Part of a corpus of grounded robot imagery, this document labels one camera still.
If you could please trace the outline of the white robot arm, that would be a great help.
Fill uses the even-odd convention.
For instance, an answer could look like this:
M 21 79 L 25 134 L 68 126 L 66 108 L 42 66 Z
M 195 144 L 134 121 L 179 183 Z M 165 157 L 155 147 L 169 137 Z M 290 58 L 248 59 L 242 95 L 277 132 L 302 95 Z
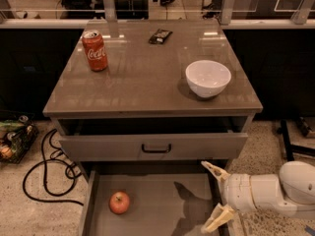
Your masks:
M 212 233 L 239 212 L 270 209 L 301 219 L 315 217 L 315 167 L 302 161 L 289 161 L 278 174 L 229 174 L 224 169 L 202 161 L 217 179 L 221 199 L 202 226 L 202 233 Z

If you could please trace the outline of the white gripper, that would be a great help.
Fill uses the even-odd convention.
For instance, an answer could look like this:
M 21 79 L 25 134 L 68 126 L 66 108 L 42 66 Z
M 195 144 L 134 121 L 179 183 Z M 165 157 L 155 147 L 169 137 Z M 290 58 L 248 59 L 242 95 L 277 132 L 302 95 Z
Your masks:
M 235 210 L 249 212 L 253 210 L 250 176 L 248 174 L 229 174 L 224 169 L 202 161 L 201 164 L 208 169 L 220 184 L 222 199 L 227 203 L 223 206 L 217 204 L 211 216 L 201 228 L 201 232 L 212 233 L 223 224 L 233 219 Z

